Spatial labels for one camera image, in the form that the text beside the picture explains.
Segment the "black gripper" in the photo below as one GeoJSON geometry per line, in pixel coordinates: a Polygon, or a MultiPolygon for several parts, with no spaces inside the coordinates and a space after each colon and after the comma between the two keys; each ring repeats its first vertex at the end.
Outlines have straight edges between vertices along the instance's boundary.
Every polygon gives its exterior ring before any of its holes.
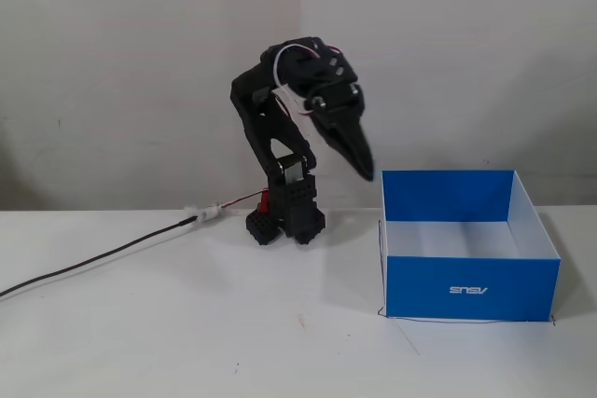
{"type": "Polygon", "coordinates": [[[363,92],[356,75],[310,76],[304,81],[311,121],[325,142],[366,181],[374,162],[361,128],[363,92]]]}

